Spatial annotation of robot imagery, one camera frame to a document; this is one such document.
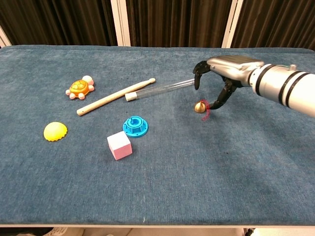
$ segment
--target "toy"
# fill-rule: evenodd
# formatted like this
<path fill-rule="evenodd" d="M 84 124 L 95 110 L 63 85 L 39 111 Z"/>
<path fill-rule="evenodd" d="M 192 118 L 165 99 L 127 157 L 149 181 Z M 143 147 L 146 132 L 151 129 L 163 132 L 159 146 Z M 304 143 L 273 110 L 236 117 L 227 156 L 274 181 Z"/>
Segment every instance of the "toy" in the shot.
<path fill-rule="evenodd" d="M 104 97 L 104 98 L 102 98 L 102 99 L 100 99 L 94 103 L 91 103 L 90 105 L 87 105 L 83 108 L 80 108 L 79 110 L 77 110 L 77 114 L 79 116 L 82 116 L 82 115 L 84 115 L 84 114 L 86 114 L 86 113 L 88 113 L 88 112 L 90 112 L 90 111 L 92 111 L 92 110 L 94 110 L 100 106 L 103 106 L 103 105 L 105 105 L 111 101 L 114 101 L 117 98 L 124 96 L 128 92 L 136 91 L 140 88 L 143 88 L 144 86 L 147 86 L 149 84 L 154 83 L 155 81 L 156 81 L 155 78 L 151 78 L 149 80 L 142 81 L 142 82 L 139 82 L 135 85 L 129 86 L 123 90 L 120 90 L 116 93 L 113 93 L 113 94 L 107 96 L 107 97 Z"/>
<path fill-rule="evenodd" d="M 194 85 L 194 79 L 185 80 L 185 81 L 177 82 L 174 84 L 160 85 L 160 86 L 155 86 L 155 87 L 151 87 L 151 88 L 145 88 L 142 90 L 138 90 L 136 92 L 129 92 L 129 93 L 125 94 L 125 98 L 129 102 L 129 101 L 132 101 L 135 99 L 145 98 L 145 97 L 149 97 L 149 96 L 155 96 L 155 95 L 163 94 L 166 92 L 171 92 L 171 91 L 178 90 L 178 89 L 185 88 L 185 87 L 192 86 L 192 85 Z"/>
<path fill-rule="evenodd" d="M 80 100 L 85 98 L 90 91 L 94 90 L 94 81 L 91 76 L 85 75 L 81 80 L 75 81 L 70 89 L 67 89 L 65 93 L 70 97 L 70 99 L 74 99 L 78 97 Z"/>
<path fill-rule="evenodd" d="M 46 125 L 44 137 L 48 141 L 57 141 L 62 139 L 67 133 L 67 127 L 60 122 L 52 122 Z"/>
<path fill-rule="evenodd" d="M 206 111 L 206 105 L 203 102 L 199 101 L 195 104 L 194 109 L 197 113 L 204 113 Z"/>
<path fill-rule="evenodd" d="M 123 131 L 107 137 L 107 142 L 115 160 L 122 159 L 132 154 L 130 140 Z"/>
<path fill-rule="evenodd" d="M 123 131 L 128 137 L 139 138 L 148 132 L 148 123 L 139 116 L 132 116 L 123 124 Z"/>

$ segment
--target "glass tube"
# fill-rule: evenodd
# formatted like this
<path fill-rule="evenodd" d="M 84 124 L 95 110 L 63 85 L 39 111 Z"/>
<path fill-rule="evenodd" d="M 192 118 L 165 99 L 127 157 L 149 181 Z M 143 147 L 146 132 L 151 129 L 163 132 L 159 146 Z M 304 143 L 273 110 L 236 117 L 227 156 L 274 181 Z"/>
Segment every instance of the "glass tube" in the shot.
<path fill-rule="evenodd" d="M 170 84 L 170 85 L 160 85 L 160 86 L 155 86 L 151 88 L 145 88 L 145 89 L 138 90 L 135 92 L 126 93 L 125 97 L 127 101 L 132 101 L 139 98 L 144 98 L 144 97 L 149 97 L 149 96 L 154 96 L 154 95 L 174 91 L 174 90 L 185 88 L 191 85 L 194 85 L 194 79 L 185 80 L 185 81 L 178 82 L 175 84 Z"/>

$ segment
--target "floor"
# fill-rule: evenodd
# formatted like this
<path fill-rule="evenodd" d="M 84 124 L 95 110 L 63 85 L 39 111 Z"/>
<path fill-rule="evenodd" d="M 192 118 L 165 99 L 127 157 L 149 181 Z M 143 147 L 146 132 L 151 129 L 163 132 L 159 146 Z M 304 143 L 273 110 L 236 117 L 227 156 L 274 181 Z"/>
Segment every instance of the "floor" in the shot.
<path fill-rule="evenodd" d="M 255 229 L 251 236 L 315 236 L 315 226 L 307 228 L 261 228 Z M 239 229 L 130 229 L 130 228 L 88 228 L 83 236 L 245 236 Z"/>

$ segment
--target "black curtain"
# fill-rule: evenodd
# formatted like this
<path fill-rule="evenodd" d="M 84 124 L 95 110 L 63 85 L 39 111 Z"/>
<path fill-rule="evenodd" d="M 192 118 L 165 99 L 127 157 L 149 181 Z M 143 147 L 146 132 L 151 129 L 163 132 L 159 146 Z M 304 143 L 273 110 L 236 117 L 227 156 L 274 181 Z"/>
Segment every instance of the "black curtain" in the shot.
<path fill-rule="evenodd" d="M 244 0 L 231 47 L 315 50 L 315 0 Z"/>
<path fill-rule="evenodd" d="M 221 47 L 232 0 L 126 0 L 130 42 Z"/>
<path fill-rule="evenodd" d="M 12 45 L 117 45 L 109 0 L 0 0 Z"/>

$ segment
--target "yellow shell toy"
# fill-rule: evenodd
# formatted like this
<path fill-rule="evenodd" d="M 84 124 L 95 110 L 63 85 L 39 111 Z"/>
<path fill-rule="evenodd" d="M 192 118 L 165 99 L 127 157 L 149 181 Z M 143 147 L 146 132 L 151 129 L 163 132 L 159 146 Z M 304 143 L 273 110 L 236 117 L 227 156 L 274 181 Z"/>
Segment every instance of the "yellow shell toy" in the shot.
<path fill-rule="evenodd" d="M 94 81 L 91 76 L 83 76 L 82 80 L 77 80 L 74 82 L 65 93 L 71 98 L 74 99 L 78 97 L 83 100 L 85 95 L 94 90 Z"/>
<path fill-rule="evenodd" d="M 67 127 L 60 122 L 51 122 L 44 129 L 44 137 L 48 141 L 57 141 L 67 134 Z"/>

